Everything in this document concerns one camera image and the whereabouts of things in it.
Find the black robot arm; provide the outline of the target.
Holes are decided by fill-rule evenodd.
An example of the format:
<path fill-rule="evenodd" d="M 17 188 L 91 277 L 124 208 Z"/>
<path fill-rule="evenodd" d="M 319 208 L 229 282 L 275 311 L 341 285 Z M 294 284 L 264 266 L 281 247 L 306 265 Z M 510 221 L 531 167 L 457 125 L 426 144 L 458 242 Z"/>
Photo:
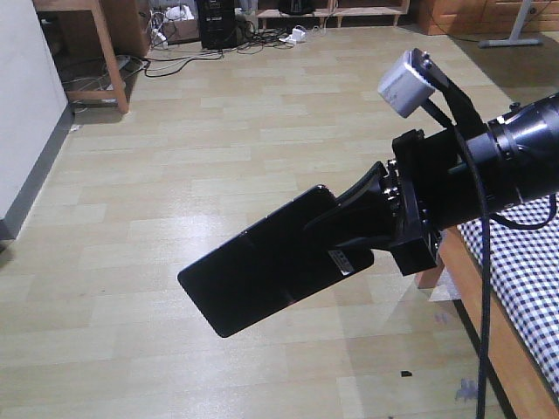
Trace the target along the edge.
<path fill-rule="evenodd" d="M 449 127 L 411 130 L 392 142 L 395 160 L 344 193 L 335 248 L 388 251 L 403 274 L 435 265 L 443 230 L 558 190 L 558 98 L 501 115 L 466 137 Z"/>

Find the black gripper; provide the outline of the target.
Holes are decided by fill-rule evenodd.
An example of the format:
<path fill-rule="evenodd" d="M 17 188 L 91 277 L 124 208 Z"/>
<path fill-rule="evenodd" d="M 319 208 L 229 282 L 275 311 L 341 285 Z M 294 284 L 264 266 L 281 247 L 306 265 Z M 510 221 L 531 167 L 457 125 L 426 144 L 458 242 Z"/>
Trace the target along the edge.
<path fill-rule="evenodd" d="M 338 217 L 394 216 L 401 196 L 402 219 L 392 225 L 364 229 L 340 226 L 338 247 L 390 251 L 404 275 L 436 265 L 440 232 L 481 217 L 478 188 L 459 146 L 459 133 L 446 129 L 426 137 L 421 130 L 392 142 L 395 172 L 377 161 L 367 173 L 336 198 Z"/>

